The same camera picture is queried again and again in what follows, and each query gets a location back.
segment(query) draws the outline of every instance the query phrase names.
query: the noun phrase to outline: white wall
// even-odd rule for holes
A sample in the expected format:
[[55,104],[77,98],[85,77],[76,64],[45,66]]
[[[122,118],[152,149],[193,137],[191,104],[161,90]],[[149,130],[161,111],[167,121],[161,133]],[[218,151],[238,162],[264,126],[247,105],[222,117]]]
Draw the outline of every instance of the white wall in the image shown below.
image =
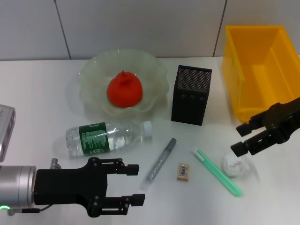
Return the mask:
[[[69,59],[55,0],[0,1],[0,60]],[[225,0],[57,0],[72,59],[140,48],[157,57],[212,56]],[[300,53],[299,0],[228,0],[226,25],[284,25]]]
[[224,54],[226,25],[284,25],[300,53],[300,0],[228,0],[215,56]]

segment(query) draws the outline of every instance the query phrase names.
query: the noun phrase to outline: cable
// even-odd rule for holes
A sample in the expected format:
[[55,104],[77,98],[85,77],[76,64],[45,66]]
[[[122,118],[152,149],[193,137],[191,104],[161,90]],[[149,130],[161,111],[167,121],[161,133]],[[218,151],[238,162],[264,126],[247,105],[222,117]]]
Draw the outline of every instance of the cable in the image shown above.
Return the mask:
[[22,213],[40,213],[48,208],[50,208],[52,205],[48,205],[42,209],[37,209],[37,208],[33,208],[33,209],[22,209]]

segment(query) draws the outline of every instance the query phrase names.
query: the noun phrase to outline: green bottle label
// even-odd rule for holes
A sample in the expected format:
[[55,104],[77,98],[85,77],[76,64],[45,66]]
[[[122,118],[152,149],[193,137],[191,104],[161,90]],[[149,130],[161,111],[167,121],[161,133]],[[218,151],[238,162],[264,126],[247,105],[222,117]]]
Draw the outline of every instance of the green bottle label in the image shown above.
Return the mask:
[[95,123],[79,127],[79,136],[84,155],[109,151],[105,123]]

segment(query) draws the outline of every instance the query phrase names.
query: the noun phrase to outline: green highlighter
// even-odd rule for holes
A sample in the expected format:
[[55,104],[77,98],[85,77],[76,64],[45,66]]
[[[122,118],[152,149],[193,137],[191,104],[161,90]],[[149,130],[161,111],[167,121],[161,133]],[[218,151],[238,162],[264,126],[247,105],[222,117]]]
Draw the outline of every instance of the green highlighter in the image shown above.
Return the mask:
[[211,160],[200,150],[195,149],[192,154],[234,195],[240,197],[243,192],[236,186]]

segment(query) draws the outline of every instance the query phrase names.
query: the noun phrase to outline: eraser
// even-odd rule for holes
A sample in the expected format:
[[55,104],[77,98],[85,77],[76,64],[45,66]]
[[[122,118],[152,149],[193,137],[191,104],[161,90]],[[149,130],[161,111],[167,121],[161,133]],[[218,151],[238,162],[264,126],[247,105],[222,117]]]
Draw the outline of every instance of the eraser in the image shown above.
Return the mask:
[[177,180],[188,181],[190,166],[188,164],[179,163],[177,169]]

